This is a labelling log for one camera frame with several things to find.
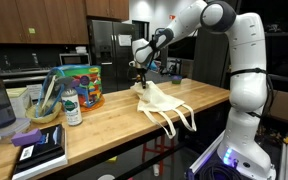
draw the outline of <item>white bottle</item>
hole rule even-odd
[[[71,88],[72,77],[60,77],[57,82],[65,85],[65,90],[62,92],[62,103],[67,119],[67,124],[76,126],[82,123],[82,114],[80,104],[78,103],[77,92]]]

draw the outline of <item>dark wood cabinet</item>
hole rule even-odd
[[[44,1],[16,0],[27,43],[52,42]]]
[[[15,0],[0,0],[0,43],[25,43]]]
[[[86,8],[84,0],[66,0],[71,44],[88,44]]]
[[[129,19],[129,0],[86,0],[88,16]]]
[[[72,42],[66,3],[63,0],[44,0],[52,43],[70,44]]]

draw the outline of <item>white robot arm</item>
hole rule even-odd
[[[273,180],[276,172],[270,157],[254,141],[267,99],[265,34],[257,14],[236,15],[223,1],[206,4],[197,0],[177,15],[154,40],[133,42],[134,66],[142,77],[143,88],[146,87],[145,73],[153,56],[161,48],[200,27],[215,34],[225,33],[229,40],[232,107],[217,154],[225,164],[239,162],[237,170],[251,179]]]

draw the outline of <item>stainless steel refrigerator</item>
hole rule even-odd
[[[92,64],[102,67],[103,93],[129,89],[134,84],[128,77],[133,60],[131,42],[135,26],[110,21],[89,21]]]

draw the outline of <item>white cloth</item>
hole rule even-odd
[[[176,131],[174,128],[174,125],[170,118],[164,113],[166,111],[175,111],[181,118],[184,126],[190,130],[190,131],[196,131],[196,125],[194,121],[194,111],[193,109],[184,104],[185,102],[174,98],[170,95],[164,94],[162,90],[160,90],[152,81],[147,81],[146,82],[146,89],[142,88],[141,83],[135,83],[134,86],[131,87],[132,90],[134,90],[137,95],[139,96],[140,100],[137,106],[137,110],[140,112],[144,112],[145,115],[156,125],[161,126],[164,128],[166,134],[168,137],[171,139],[176,135]],[[192,125],[190,126],[189,123],[187,122],[185,116],[181,111],[176,109],[179,106],[183,106],[186,109],[188,109],[191,112],[191,119],[192,119]],[[163,127],[162,124],[160,124],[151,114],[151,112],[157,112],[161,116],[164,117],[164,119],[167,121],[171,133],[168,132],[168,130]]]

